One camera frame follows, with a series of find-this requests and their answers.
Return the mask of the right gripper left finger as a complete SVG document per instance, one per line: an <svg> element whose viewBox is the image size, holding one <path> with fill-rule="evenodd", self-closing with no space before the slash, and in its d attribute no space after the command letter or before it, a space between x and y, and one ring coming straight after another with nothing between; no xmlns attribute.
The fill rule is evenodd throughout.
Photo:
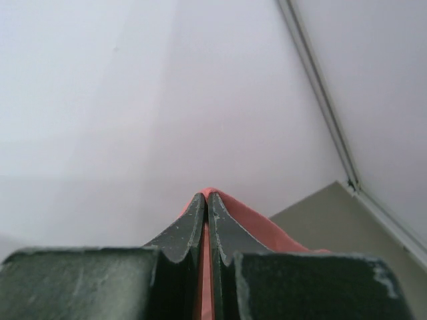
<svg viewBox="0 0 427 320"><path fill-rule="evenodd" d="M141 247L28 247L1 263L2 319L193 319L205 198Z"/></svg>

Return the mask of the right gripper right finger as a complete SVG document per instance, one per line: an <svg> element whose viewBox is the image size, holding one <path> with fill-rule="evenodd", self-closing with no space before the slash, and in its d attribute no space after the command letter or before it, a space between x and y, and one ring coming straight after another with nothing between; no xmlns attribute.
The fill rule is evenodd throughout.
<svg viewBox="0 0 427 320"><path fill-rule="evenodd" d="M359 253L275 253L208 199L216 319L411 319L383 260Z"/></svg>

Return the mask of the pink t shirt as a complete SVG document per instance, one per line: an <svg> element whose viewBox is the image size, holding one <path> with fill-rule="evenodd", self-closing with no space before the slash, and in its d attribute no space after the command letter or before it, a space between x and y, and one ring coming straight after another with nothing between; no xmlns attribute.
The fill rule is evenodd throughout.
<svg viewBox="0 0 427 320"><path fill-rule="evenodd" d="M223 191L208 187L199 190L208 199L212 193L218 193L229 214L252 234L260 243L275 252L299 253L325 253L325 249L310 250L296 240L292 239L285 231L280 229L267 217L254 211L244 203L233 198ZM208 222L203 224L201 234L201 249L199 258L197 302L194 309L194 319L214 319L213 297L211 292L211 255L209 242Z"/></svg>

